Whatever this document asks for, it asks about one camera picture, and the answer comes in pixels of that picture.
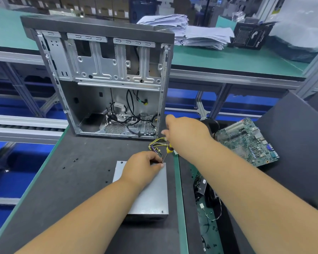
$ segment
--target black work surface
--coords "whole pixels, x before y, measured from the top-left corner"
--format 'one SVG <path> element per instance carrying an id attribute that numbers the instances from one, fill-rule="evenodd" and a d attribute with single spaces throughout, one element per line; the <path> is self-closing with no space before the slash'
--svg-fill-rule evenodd
<path id="1" fill-rule="evenodd" d="M 76 137 L 67 130 L 4 228 L 0 236 L 0 253 L 16 252 L 110 184 L 117 161 L 126 161 L 132 154 L 144 150 L 148 150 L 147 141 Z M 168 217 L 152 224 L 122 225 L 106 253 L 180 253 L 173 155 L 168 155 L 165 162 Z"/>

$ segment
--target right hand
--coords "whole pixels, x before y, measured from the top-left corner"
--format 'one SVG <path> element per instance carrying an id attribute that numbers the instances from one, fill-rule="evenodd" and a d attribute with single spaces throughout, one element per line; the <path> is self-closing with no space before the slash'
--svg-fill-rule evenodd
<path id="1" fill-rule="evenodd" d="M 188 117 L 175 118 L 166 116 L 166 127 L 161 133 L 182 157 L 194 163 L 194 157 L 199 155 L 198 149 L 205 146 L 212 137 L 206 125 Z"/>

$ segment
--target electronic component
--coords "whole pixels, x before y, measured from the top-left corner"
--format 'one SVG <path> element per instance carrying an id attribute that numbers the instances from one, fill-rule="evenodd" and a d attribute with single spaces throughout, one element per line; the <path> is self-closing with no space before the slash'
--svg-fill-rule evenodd
<path id="1" fill-rule="evenodd" d="M 21 16 L 21 21 L 77 135 L 157 138 L 174 33 L 75 16 Z"/>
<path id="2" fill-rule="evenodd" d="M 258 167 L 277 161 L 279 156 L 264 139 L 259 128 L 246 118 L 215 134 L 218 142 Z"/>
<path id="3" fill-rule="evenodd" d="M 126 161 L 117 161 L 113 182 L 121 177 Z M 167 195 L 166 163 L 159 173 L 153 178 L 134 201 L 127 221 L 157 221 L 169 214 L 169 201 Z"/>

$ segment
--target circuit board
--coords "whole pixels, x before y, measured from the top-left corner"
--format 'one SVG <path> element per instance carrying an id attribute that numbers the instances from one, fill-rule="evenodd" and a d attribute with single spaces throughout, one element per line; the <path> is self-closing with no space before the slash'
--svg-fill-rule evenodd
<path id="1" fill-rule="evenodd" d="M 256 167 L 277 161 L 279 158 L 249 118 L 221 129 L 216 133 L 215 139 Z"/>

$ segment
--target ventilation holes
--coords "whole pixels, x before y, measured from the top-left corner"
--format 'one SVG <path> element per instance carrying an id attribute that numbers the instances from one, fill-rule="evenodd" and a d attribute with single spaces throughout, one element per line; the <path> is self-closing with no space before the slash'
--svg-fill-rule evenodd
<path id="1" fill-rule="evenodd" d="M 104 128 L 106 134 L 122 134 L 125 131 L 125 125 L 120 123 L 108 124 Z"/>

